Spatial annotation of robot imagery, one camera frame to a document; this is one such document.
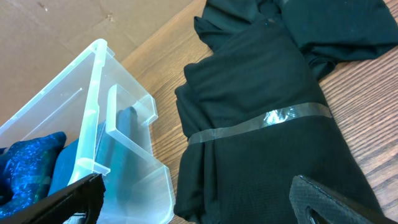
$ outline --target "blue fabric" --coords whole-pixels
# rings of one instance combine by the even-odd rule
[[[66,140],[65,133],[58,132],[16,142],[0,156],[2,181],[9,183],[14,194],[9,202],[0,206],[0,218],[8,217],[47,196],[55,161]]]
[[[102,122],[97,127],[97,136],[101,136],[105,129],[105,123]],[[76,139],[69,144],[58,156],[55,163],[53,178],[49,190],[49,195],[63,189],[69,183],[70,177],[72,176],[73,168],[75,167],[77,145],[79,145],[79,139]]]

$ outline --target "clear tape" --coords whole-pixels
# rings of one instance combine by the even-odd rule
[[[219,138],[230,137],[305,116],[325,116],[327,118],[332,117],[329,108],[325,105],[319,103],[302,103],[299,105],[288,106],[286,108],[266,112],[260,116],[232,127],[200,131],[191,135],[188,144],[196,144]]]

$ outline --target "plastic bin divider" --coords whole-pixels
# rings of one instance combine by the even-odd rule
[[[157,118],[157,110],[156,110],[156,105],[155,105],[155,99],[150,95],[146,95],[142,97],[142,99],[139,100],[139,103],[148,110],[148,112],[151,113],[152,116],[147,117],[145,122],[143,123],[144,125],[150,125],[152,124]]]
[[[68,185],[80,180],[89,174],[95,172],[103,172],[106,175],[111,170],[101,164],[98,164],[94,160],[95,155],[95,144],[96,142],[96,128],[98,125],[98,115],[100,107],[98,106],[98,93],[100,91],[100,81],[102,68],[105,66],[106,54],[109,54],[107,48],[107,42],[104,39],[98,39],[94,41],[89,47],[91,51],[95,51],[95,59],[93,64],[93,70],[91,72],[90,88],[87,94],[87,101],[85,106],[85,112],[83,115],[83,121],[81,124],[81,133],[79,136],[80,142],[76,151],[76,161],[72,172],[72,177],[69,180]]]
[[[131,104],[130,106],[134,107],[136,104],[140,104],[139,101],[137,101],[133,96],[131,96],[123,87],[121,87],[118,84],[113,85],[108,92],[108,104],[107,104],[107,109],[106,109],[106,133],[110,135],[112,138],[115,140],[119,141],[121,144],[129,148],[131,151],[136,153],[138,156],[141,158],[145,159],[147,162],[151,163],[154,166],[157,167],[162,167],[163,164],[159,162],[157,159],[153,157],[152,154],[148,153],[146,150],[141,148],[139,145],[137,145],[134,141],[129,139],[127,136],[125,136],[122,132],[120,132],[117,127],[116,127],[116,117],[118,113],[118,96],[123,97],[124,99],[130,99]],[[147,118],[146,120],[139,121],[140,125],[147,125],[148,124],[148,119],[152,119],[152,117]]]

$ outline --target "black plastic object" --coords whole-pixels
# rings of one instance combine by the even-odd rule
[[[0,205],[5,205],[7,202],[11,201],[13,195],[10,179],[0,178]]]
[[[101,174],[90,174],[36,204],[0,221],[6,223],[63,223],[76,213],[84,213],[81,224],[96,223],[104,202]]]
[[[293,178],[289,198],[299,224],[396,223],[302,175]]]

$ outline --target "folded black garment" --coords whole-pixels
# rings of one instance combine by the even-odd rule
[[[398,45],[398,27],[383,0],[207,0],[195,30],[217,50],[263,19],[286,28],[317,80],[339,62],[378,58]]]
[[[189,138],[268,111],[327,106],[303,55],[278,22],[254,23],[211,57],[185,67],[177,108]],[[382,214],[335,121],[306,116],[188,145],[176,215],[197,223],[296,223],[289,189],[306,175]]]

